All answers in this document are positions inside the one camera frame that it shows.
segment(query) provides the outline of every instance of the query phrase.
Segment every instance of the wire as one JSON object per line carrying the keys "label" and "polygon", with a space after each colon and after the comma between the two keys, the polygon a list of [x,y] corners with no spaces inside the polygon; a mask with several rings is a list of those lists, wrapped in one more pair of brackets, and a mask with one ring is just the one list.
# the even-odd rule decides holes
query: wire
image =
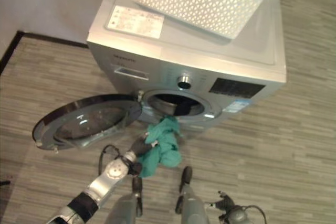
{"label": "wire", "polygon": [[256,209],[258,209],[261,212],[261,214],[262,214],[262,216],[264,218],[265,224],[267,224],[266,215],[265,215],[264,211],[260,207],[258,207],[256,205],[249,205],[249,206],[242,206],[242,208],[243,208],[244,211],[246,211],[246,209],[248,209],[248,208],[256,208]]}
{"label": "wire", "polygon": [[114,145],[112,145],[112,144],[108,144],[108,145],[106,145],[106,146],[104,147],[104,149],[101,151],[100,156],[99,156],[98,176],[101,175],[102,167],[103,167],[103,156],[104,156],[104,154],[106,153],[106,150],[107,150],[108,147],[112,147],[112,148],[118,153],[117,157],[120,156],[120,151],[119,151],[118,148],[116,148],[116,147],[115,147]]}

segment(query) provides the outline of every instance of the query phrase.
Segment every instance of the silver washing machine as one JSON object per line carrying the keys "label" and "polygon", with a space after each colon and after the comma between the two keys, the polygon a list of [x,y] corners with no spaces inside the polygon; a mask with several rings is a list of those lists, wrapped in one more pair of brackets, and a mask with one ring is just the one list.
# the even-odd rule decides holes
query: silver washing machine
{"label": "silver washing machine", "polygon": [[279,0],[264,0],[234,40],[131,0],[103,0],[87,42],[118,94],[46,115],[33,130],[40,148],[85,147],[134,120],[157,123],[164,115],[204,130],[286,82]]}

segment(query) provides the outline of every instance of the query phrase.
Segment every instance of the wooden floor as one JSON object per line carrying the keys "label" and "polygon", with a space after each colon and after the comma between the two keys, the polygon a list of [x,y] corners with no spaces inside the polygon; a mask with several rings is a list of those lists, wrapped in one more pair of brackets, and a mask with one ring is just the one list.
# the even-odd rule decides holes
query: wooden floor
{"label": "wooden floor", "polygon": [[[182,164],[161,167],[144,181],[144,216],[137,223],[180,222],[174,207],[187,164],[205,201],[223,190],[237,204],[259,205],[269,223],[336,223],[336,1],[281,3],[288,83],[216,128],[186,133]],[[84,151],[45,152],[31,138],[34,124],[51,110],[110,92],[88,49],[22,39],[1,76],[0,179],[12,180],[0,188],[2,223],[44,223],[95,178],[104,145],[114,141],[126,150],[140,123]],[[103,223],[130,183],[89,223]],[[212,223],[217,214],[209,212]],[[251,216],[262,223],[254,210]]]}

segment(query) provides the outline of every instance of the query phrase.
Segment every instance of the washing machine door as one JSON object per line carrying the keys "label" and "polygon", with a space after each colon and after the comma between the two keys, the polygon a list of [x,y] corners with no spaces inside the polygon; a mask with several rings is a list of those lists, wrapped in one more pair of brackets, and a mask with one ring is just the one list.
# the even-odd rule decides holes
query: washing machine door
{"label": "washing machine door", "polygon": [[32,135],[44,150],[84,148],[135,121],[141,114],[135,97],[105,94],[62,106],[43,117]]}

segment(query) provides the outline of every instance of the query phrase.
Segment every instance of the green cloth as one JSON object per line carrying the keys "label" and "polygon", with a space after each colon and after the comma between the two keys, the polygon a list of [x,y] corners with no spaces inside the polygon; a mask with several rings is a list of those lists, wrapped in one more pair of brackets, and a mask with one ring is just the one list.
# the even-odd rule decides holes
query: green cloth
{"label": "green cloth", "polygon": [[150,125],[148,133],[145,143],[157,140],[159,144],[138,158],[142,164],[139,175],[142,178],[154,175],[159,163],[166,167],[177,167],[182,159],[175,138],[175,133],[180,134],[180,126],[175,117],[166,116],[159,124]]}

